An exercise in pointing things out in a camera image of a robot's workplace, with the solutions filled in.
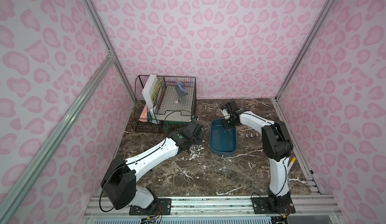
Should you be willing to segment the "teal plastic storage box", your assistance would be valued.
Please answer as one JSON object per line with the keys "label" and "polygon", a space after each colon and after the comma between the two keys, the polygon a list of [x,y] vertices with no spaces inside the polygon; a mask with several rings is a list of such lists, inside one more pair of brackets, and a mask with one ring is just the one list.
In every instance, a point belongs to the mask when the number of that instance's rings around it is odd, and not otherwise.
{"label": "teal plastic storage box", "polygon": [[233,155],[238,147],[237,131],[235,127],[225,129],[221,119],[211,122],[210,148],[216,155]]}

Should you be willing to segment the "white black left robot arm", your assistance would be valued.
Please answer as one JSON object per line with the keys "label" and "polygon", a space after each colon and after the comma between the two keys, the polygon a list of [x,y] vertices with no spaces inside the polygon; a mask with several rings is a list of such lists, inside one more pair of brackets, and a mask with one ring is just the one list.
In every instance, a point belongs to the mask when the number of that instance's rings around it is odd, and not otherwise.
{"label": "white black left robot arm", "polygon": [[149,189],[138,186],[137,182],[163,161],[188,151],[192,145],[201,145],[203,139],[204,124],[193,119],[186,127],[171,132],[159,144],[137,156],[127,159],[116,157],[102,179],[102,192],[116,210],[126,206],[156,209],[157,196]]}

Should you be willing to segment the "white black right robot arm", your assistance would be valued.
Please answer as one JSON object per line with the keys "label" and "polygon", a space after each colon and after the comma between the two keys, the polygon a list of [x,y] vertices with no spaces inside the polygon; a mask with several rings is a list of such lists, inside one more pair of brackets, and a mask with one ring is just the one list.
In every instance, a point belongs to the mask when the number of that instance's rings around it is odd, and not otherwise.
{"label": "white black right robot arm", "polygon": [[263,152],[270,163],[270,185],[266,203],[275,212],[289,205],[291,193],[287,181],[288,164],[294,146],[285,123],[270,121],[249,110],[242,110],[235,101],[222,106],[221,113],[224,116],[222,123],[225,129],[246,125],[261,134]]}

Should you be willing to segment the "grey blue tape dispenser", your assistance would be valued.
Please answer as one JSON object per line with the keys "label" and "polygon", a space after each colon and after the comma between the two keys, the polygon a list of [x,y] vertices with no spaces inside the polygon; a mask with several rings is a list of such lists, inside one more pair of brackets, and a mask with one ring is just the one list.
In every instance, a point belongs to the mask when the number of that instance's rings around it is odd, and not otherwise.
{"label": "grey blue tape dispenser", "polygon": [[175,89],[179,96],[187,96],[189,94],[188,91],[185,89],[183,83],[180,81],[176,82]]}

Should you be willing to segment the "colourful picture book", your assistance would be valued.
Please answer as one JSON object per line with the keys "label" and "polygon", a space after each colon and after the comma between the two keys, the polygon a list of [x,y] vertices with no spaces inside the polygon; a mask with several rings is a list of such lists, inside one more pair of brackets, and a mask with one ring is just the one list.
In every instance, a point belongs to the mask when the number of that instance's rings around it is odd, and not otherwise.
{"label": "colourful picture book", "polygon": [[155,82],[155,86],[150,91],[150,98],[152,102],[151,108],[158,108],[160,105],[160,101],[163,98],[164,92],[166,90],[166,84],[164,78],[158,78]]}

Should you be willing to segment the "yellow capped white marker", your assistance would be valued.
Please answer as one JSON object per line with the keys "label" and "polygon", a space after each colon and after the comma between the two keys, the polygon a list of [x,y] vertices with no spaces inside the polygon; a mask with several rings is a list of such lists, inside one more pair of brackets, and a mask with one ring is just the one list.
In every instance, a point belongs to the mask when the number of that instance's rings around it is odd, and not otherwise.
{"label": "yellow capped white marker", "polygon": [[288,166],[287,166],[287,173],[290,172],[290,170],[291,170],[293,164],[295,163],[295,161],[296,161],[296,157],[292,158],[291,161],[288,163]]}

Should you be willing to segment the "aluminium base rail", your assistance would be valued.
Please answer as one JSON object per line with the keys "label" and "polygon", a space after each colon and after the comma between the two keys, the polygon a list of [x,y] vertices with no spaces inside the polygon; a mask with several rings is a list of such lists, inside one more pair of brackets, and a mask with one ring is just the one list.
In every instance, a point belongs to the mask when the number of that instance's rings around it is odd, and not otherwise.
{"label": "aluminium base rail", "polygon": [[331,195],[295,195],[292,211],[257,214],[250,196],[171,197],[163,214],[151,214],[152,224],[344,224],[343,213]]}

